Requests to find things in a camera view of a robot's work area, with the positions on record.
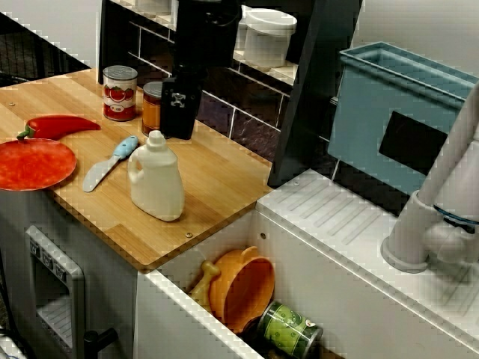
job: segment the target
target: orange bowl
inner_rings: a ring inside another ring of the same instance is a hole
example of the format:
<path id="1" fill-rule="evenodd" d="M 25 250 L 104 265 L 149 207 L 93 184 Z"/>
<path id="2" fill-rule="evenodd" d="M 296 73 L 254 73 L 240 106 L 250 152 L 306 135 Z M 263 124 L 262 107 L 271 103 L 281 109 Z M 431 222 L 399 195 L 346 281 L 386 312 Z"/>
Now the orange bowl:
<path id="1" fill-rule="evenodd" d="M 272 263 L 257 247 L 226 253 L 216 263 L 221 274 L 210 285 L 213 315 L 235 334 L 261 316 L 275 288 Z"/>

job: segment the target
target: blue plastic container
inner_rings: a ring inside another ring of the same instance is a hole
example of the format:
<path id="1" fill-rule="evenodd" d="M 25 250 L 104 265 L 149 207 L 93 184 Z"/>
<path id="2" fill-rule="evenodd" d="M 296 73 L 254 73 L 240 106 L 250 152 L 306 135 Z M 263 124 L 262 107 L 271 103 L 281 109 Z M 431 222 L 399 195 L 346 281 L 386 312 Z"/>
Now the blue plastic container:
<path id="1" fill-rule="evenodd" d="M 411 194 L 425 175 L 379 153 L 393 111 L 449 133 L 478 79 L 387 43 L 341 52 L 346 64 L 328 152 Z"/>

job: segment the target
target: butter knife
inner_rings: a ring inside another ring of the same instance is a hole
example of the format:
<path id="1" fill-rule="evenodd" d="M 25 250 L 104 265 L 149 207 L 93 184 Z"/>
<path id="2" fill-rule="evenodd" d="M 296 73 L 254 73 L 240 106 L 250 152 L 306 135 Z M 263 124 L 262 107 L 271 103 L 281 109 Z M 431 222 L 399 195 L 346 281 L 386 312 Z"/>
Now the butter knife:
<path id="1" fill-rule="evenodd" d="M 117 162 L 131 155 L 136 146 L 138 146 L 138 137 L 136 136 L 129 136 L 122 140 L 108 161 L 98 162 L 90 168 L 83 180 L 83 191 L 93 191 Z"/>

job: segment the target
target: red chili pepper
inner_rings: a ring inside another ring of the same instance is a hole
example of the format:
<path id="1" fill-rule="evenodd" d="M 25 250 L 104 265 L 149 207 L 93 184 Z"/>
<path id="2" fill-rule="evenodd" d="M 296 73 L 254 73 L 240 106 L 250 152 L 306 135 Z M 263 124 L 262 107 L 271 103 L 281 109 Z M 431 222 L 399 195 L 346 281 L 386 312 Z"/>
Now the red chili pepper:
<path id="1" fill-rule="evenodd" d="M 100 129 L 100 125 L 71 114 L 50 114 L 32 118 L 25 125 L 25 131 L 16 138 L 49 138 L 58 140 L 65 135 L 79 131 Z"/>

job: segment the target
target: white wall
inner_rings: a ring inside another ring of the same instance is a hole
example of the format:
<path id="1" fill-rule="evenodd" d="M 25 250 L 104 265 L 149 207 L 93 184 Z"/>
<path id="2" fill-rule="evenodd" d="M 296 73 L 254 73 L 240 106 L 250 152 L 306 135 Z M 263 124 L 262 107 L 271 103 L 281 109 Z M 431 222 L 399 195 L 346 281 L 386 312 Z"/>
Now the white wall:
<path id="1" fill-rule="evenodd" d="M 0 0 L 0 12 L 89 67 L 97 65 L 101 0 Z"/>
<path id="2" fill-rule="evenodd" d="M 479 0 L 363 0 L 353 46 L 376 41 L 479 77 Z"/>

